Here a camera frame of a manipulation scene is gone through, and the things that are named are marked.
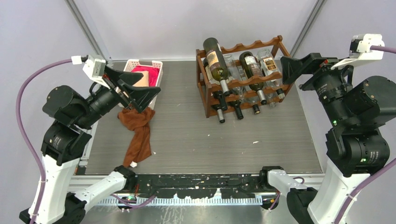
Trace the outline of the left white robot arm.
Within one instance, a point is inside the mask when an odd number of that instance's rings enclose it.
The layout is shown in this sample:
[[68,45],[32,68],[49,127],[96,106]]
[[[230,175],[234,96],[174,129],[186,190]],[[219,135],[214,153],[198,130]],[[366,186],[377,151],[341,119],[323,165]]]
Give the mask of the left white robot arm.
[[72,193],[68,190],[75,167],[91,139],[87,130],[118,104],[142,112],[160,88],[137,87],[141,73],[114,70],[107,65],[85,65],[84,72],[96,78],[99,88],[82,97],[67,85],[54,88],[43,111],[54,119],[42,142],[44,177],[40,179],[31,207],[19,218],[26,224],[78,224],[98,202],[112,193],[132,192],[135,173],[124,166],[116,167],[97,183]]

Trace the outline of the clear bottle black cap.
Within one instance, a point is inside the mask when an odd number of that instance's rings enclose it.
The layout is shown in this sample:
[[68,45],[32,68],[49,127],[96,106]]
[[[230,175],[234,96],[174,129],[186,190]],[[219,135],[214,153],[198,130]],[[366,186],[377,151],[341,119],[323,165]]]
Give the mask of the clear bottle black cap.
[[[259,50],[256,55],[256,58],[259,61],[260,68],[261,68],[264,76],[269,76],[274,72],[280,72],[270,50],[268,50],[268,49]],[[280,99],[285,98],[284,91],[281,88],[282,84],[283,84],[283,82],[282,82],[281,78],[267,81],[268,87],[276,88],[276,93]]]

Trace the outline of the dark wine bottle back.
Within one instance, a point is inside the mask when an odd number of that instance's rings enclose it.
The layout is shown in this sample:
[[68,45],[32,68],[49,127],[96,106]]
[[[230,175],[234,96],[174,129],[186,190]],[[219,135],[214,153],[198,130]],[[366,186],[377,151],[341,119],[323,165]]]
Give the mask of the dark wine bottle back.
[[212,77],[219,82],[223,95],[229,96],[231,94],[227,84],[229,71],[218,40],[214,37],[209,37],[204,40],[203,47]]

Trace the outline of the dark wine bottle front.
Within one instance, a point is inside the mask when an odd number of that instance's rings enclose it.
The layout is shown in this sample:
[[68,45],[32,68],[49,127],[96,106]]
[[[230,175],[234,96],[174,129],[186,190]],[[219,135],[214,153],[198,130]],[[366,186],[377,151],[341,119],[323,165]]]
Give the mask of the dark wine bottle front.
[[231,107],[234,108],[237,119],[239,119],[239,120],[244,119],[244,116],[243,116],[243,113],[242,113],[242,110],[240,107],[241,102],[239,100],[229,101],[228,105],[230,105]]

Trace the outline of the brown bottle gold cap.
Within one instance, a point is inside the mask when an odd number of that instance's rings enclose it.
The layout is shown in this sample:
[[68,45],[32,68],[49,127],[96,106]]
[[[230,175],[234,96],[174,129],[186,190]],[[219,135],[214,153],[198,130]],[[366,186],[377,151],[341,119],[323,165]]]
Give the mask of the brown bottle gold cap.
[[213,97],[219,101],[219,103],[211,105],[211,107],[216,111],[219,123],[225,123],[226,120],[223,111],[226,111],[228,109],[225,97],[223,96],[222,91],[214,91],[212,94]]

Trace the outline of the brown wooden wine rack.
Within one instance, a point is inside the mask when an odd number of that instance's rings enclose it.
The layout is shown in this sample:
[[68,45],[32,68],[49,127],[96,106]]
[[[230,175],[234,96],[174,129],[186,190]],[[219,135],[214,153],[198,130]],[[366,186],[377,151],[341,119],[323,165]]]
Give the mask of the brown wooden wine rack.
[[[284,56],[290,56],[288,50],[282,43],[283,37],[281,35],[278,35],[276,37],[273,37],[270,41],[267,42],[262,42],[261,40],[257,40],[253,42],[250,45],[244,45],[242,43],[236,44],[234,47],[227,49],[224,47],[220,47],[222,54],[231,54],[235,52],[243,52],[243,51],[248,51],[252,49],[258,49],[258,48],[264,48],[264,47],[269,47],[273,46],[271,50],[272,56],[276,56],[278,50],[280,50]],[[211,106],[214,104],[218,104],[219,101],[214,98],[214,95],[212,96],[212,92],[214,91],[220,91],[221,87],[220,85],[217,84],[211,84],[209,82],[209,79],[206,74],[206,70],[203,66],[202,59],[206,58],[206,51],[205,50],[196,50],[196,73],[197,73],[197,87],[202,99],[202,103],[204,106],[204,111],[205,111],[205,116],[206,118],[209,118],[210,116],[217,115],[217,112],[214,111]],[[259,76],[253,76],[251,78],[248,78],[245,81],[239,81],[239,80],[232,80],[228,83],[229,88],[234,88],[234,87],[242,87],[242,86],[247,86],[249,84],[257,84],[257,83],[265,83],[267,81],[272,81],[275,79],[280,79],[282,78],[282,74],[280,72],[274,72],[269,76],[265,77],[259,77]],[[280,89],[282,89],[285,93],[285,95],[288,94],[290,91],[291,87],[293,86],[294,83],[292,84],[283,84],[280,86]],[[276,92],[277,88],[276,87],[266,87],[263,91],[265,94],[270,94],[273,92]],[[245,94],[246,97],[253,97],[257,96],[255,91],[247,91]],[[234,94],[230,94],[228,97],[225,97],[226,102],[230,101],[235,101],[238,100],[238,96]],[[240,105],[241,109],[248,109],[252,108],[252,106],[249,103],[242,103]],[[234,112],[235,109],[231,106],[228,106],[227,110],[224,113],[229,113],[229,112]]]

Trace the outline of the tall slim clear bottle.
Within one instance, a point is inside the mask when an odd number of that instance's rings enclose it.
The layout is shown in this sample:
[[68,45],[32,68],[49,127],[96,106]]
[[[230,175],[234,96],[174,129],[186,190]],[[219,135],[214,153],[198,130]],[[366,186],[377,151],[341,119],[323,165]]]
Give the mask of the tall slim clear bottle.
[[[226,66],[228,68],[229,71],[229,78],[228,81],[231,82],[233,80],[241,80],[240,77],[240,73],[239,70],[237,68],[237,65],[235,63],[235,60],[233,58],[232,55],[224,55],[224,60],[226,62]],[[235,95],[238,95],[239,97],[239,101],[243,101],[244,100],[244,87],[243,86],[239,86],[239,87],[233,87],[232,91]]]

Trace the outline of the clear glass wine bottle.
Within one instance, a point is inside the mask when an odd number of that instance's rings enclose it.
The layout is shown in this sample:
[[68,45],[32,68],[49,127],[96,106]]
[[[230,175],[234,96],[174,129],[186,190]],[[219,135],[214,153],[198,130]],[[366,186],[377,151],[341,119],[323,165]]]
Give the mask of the clear glass wine bottle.
[[277,97],[277,94],[275,92],[272,92],[270,94],[266,94],[265,97],[267,99],[267,105],[268,105],[269,108],[276,107],[275,99]]

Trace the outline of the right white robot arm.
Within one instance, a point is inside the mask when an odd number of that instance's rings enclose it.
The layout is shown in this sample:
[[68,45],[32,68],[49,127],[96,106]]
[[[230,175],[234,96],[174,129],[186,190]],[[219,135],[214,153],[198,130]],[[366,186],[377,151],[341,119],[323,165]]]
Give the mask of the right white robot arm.
[[300,224],[343,224],[360,191],[395,165],[379,130],[396,116],[391,97],[395,83],[371,76],[352,84],[355,67],[381,59],[382,53],[373,51],[345,59],[310,53],[280,60],[284,84],[311,75],[300,89],[317,93],[332,124],[326,134],[327,167],[319,189],[299,183],[281,167],[260,171],[261,189],[285,195],[290,214]]

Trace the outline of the clear square liquor bottle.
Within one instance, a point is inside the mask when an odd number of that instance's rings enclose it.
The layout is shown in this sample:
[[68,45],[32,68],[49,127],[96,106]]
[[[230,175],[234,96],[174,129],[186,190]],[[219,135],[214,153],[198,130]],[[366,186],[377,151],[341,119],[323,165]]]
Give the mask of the clear square liquor bottle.
[[258,105],[260,100],[257,96],[246,98],[246,101],[252,106],[252,109],[253,109],[253,112],[255,115],[257,115],[261,112],[260,107]]

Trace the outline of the dark wine bottle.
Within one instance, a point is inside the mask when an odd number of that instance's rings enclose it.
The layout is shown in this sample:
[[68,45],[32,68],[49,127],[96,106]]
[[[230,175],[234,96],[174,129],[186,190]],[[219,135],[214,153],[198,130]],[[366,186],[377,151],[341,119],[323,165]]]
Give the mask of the dark wine bottle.
[[[263,74],[260,70],[260,67],[256,61],[256,58],[250,51],[245,51],[240,54],[239,61],[241,63],[242,69],[244,70],[247,79],[253,76],[263,77]],[[254,90],[260,100],[262,105],[267,104],[267,100],[265,98],[265,94],[263,92],[264,83],[255,83],[249,85],[250,89]]]
[[240,107],[241,102],[239,100],[229,101],[228,105],[230,105],[231,107],[234,108],[237,119],[239,119],[239,120],[244,119],[244,116],[243,116],[243,113],[242,113],[242,110]]
[[210,71],[210,66],[209,66],[209,63],[208,63],[208,61],[207,61],[206,58],[203,60],[203,66],[204,66],[204,68],[205,68],[208,81],[209,81],[211,84],[218,84],[218,81],[215,80],[215,79],[213,78],[213,76],[212,76],[212,73],[211,73],[211,71]]
[[203,47],[212,77],[219,82],[223,95],[229,96],[231,94],[227,84],[229,71],[218,40],[214,37],[209,37],[204,40]]

